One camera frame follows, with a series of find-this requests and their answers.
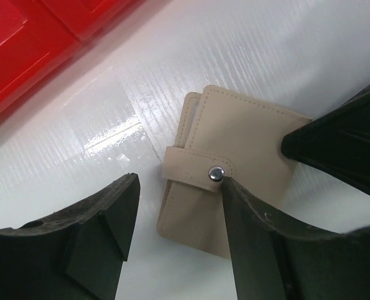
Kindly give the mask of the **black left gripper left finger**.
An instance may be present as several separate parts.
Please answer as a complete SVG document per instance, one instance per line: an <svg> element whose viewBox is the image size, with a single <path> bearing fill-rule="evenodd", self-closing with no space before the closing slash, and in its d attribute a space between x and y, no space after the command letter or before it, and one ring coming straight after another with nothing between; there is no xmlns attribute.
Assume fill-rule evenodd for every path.
<svg viewBox="0 0 370 300"><path fill-rule="evenodd" d="M139 197L130 173L60 211L0 229L0 299L114 299Z"/></svg>

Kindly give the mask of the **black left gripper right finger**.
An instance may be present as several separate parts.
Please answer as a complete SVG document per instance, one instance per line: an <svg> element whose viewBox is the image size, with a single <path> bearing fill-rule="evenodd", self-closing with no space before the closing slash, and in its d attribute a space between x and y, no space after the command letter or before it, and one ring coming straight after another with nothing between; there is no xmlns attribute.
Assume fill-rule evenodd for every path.
<svg viewBox="0 0 370 300"><path fill-rule="evenodd" d="M230 177L221 191L239 299L370 299L370 226L323 230Z"/></svg>

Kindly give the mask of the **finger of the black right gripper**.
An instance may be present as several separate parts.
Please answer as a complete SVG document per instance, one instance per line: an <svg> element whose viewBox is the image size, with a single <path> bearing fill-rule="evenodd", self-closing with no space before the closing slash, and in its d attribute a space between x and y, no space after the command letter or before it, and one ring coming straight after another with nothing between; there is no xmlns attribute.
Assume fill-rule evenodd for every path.
<svg viewBox="0 0 370 300"><path fill-rule="evenodd" d="M285 135L281 153L370 195L370 84L339 108Z"/></svg>

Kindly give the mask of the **beige leather card holder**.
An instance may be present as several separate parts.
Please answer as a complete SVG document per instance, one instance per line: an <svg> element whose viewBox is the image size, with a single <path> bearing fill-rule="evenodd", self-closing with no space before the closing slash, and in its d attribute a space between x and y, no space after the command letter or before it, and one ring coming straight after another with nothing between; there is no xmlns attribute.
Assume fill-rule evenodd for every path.
<svg viewBox="0 0 370 300"><path fill-rule="evenodd" d="M281 208L296 162L281 154L283 137L310 119L272 102L209 85L184 98L175 142L166 149L166 188L157 220L163 238L230 258L221 184L215 169Z"/></svg>

